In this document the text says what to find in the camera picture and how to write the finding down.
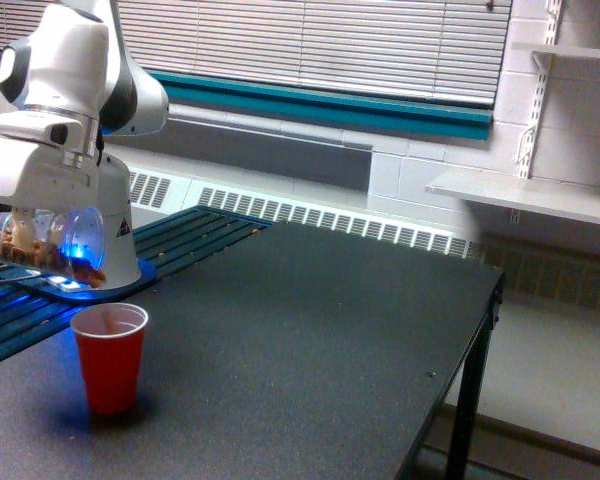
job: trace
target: red solo cup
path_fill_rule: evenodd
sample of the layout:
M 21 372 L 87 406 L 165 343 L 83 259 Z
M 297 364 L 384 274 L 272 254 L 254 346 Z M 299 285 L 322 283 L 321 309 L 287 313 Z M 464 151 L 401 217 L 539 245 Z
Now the red solo cup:
M 71 319 L 91 411 L 114 415 L 133 406 L 149 314 L 129 303 L 103 303 Z

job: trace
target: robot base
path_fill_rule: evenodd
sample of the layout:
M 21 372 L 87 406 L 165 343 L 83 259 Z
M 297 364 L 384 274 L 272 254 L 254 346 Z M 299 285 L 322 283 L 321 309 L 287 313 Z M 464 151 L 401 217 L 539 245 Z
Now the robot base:
M 127 298 L 134 293 L 144 290 L 156 281 L 156 267 L 145 261 L 138 259 L 138 267 L 140 268 L 140 278 L 125 287 L 114 288 L 111 290 L 92 290 L 82 289 L 80 286 L 75 289 L 61 289 L 44 280 L 41 275 L 38 278 L 23 280 L 17 282 L 19 285 L 28 290 L 50 297 L 56 300 L 62 300 L 75 305 L 93 305 L 96 303 L 117 302 Z M 0 279 L 8 280 L 11 278 L 19 278 L 28 275 L 28 271 L 22 267 L 14 267 L 3 272 L 0 272 Z

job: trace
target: wall shelf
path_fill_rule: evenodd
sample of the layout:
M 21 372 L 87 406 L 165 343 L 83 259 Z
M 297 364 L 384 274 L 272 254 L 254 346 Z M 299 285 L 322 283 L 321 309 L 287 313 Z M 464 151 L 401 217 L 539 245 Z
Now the wall shelf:
M 599 48 L 572 47 L 567 45 L 544 45 L 540 43 L 513 42 L 514 50 L 527 50 L 533 53 L 550 54 L 565 58 L 600 60 Z
M 600 225 L 600 189 L 596 188 L 453 168 L 434 179 L 426 190 L 462 200 Z

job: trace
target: window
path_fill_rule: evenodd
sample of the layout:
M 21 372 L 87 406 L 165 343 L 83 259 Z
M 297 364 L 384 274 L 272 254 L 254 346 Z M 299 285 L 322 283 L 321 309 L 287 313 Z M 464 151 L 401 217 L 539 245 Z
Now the window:
M 35 28 L 47 3 L 0 1 L 0 47 Z M 339 103 L 489 110 L 511 0 L 119 0 L 119 10 L 133 57 L 163 83 L 175 73 Z

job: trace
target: vent grille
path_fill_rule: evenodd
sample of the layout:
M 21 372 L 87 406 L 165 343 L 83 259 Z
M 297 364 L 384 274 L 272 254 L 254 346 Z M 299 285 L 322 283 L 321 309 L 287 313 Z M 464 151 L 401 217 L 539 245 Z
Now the vent grille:
M 292 221 L 391 242 L 411 248 L 479 260 L 502 267 L 507 274 L 507 291 L 537 295 L 600 309 L 600 264 L 566 254 L 521 246 L 515 242 L 478 243 L 456 237 L 452 232 L 377 216 L 315 204 L 299 204 L 281 197 L 202 188 L 199 203 L 263 218 Z
M 380 236 L 380 230 L 382 229 L 382 224 L 379 222 L 369 222 L 369 226 L 367 227 L 367 233 L 365 237 L 373 238 L 377 240 Z
M 296 223 L 303 223 L 304 216 L 307 213 L 307 209 L 304 207 L 296 207 L 291 215 L 291 221 Z
M 156 193 L 156 187 L 158 186 L 158 177 L 149 177 L 149 182 L 142 192 L 142 198 L 140 199 L 140 205 L 149 205 L 153 194 Z
M 288 204 L 283 204 L 280 207 L 280 213 L 278 214 L 278 221 L 279 222 L 288 222 L 289 221 L 289 217 L 291 216 L 291 209 L 293 207 L 291 205 Z
M 153 208 L 162 208 L 162 204 L 164 199 L 167 196 L 167 192 L 169 191 L 169 185 L 171 185 L 171 180 L 168 178 L 160 179 L 160 183 L 158 184 L 158 190 L 156 190 L 156 196 L 153 197 L 153 202 L 151 202 L 151 206 Z
M 324 214 L 322 215 L 322 223 L 320 224 L 320 227 L 328 228 L 329 230 L 331 230 L 331 229 L 333 229 L 333 223 L 335 221 L 336 221 L 335 214 L 333 214 L 331 212 L 324 212 Z
M 396 233 L 398 233 L 398 227 L 387 224 L 384 226 L 384 231 L 382 232 L 382 237 L 380 240 L 384 240 L 385 242 L 393 242 L 396 238 Z
M 131 203 L 138 203 L 138 199 L 140 198 L 140 193 L 147 183 L 147 175 L 141 173 L 136 178 L 136 181 L 133 183 L 133 187 L 131 187 Z
M 161 209 L 172 186 L 172 180 L 159 173 L 129 170 L 129 200 L 138 207 Z M 213 190 L 204 193 L 211 195 Z
M 307 225 L 311 225 L 312 227 L 317 227 L 318 222 L 320 221 L 320 212 L 318 210 L 309 210 L 309 215 L 307 215 Z

